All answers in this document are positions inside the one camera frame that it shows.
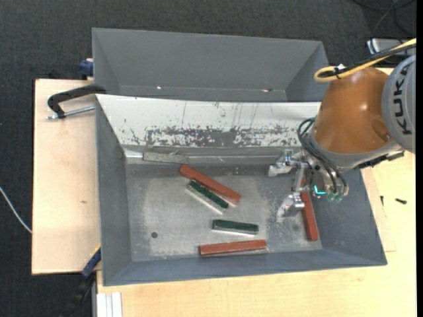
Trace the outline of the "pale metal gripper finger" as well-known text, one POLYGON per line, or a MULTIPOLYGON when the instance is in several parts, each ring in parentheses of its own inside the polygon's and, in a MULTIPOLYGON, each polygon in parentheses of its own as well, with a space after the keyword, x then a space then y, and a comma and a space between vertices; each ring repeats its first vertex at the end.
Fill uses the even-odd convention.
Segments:
POLYGON ((292 193, 285 197, 282 201, 282 204, 278 207, 276 214, 276 221, 281 223, 287 217, 296 216, 302 209, 304 209, 305 204, 301 198, 300 193, 292 193))
POLYGON ((268 169, 268 176, 275 177, 279 174, 287 174, 297 167, 298 153, 291 149, 286 149, 283 155, 268 169))

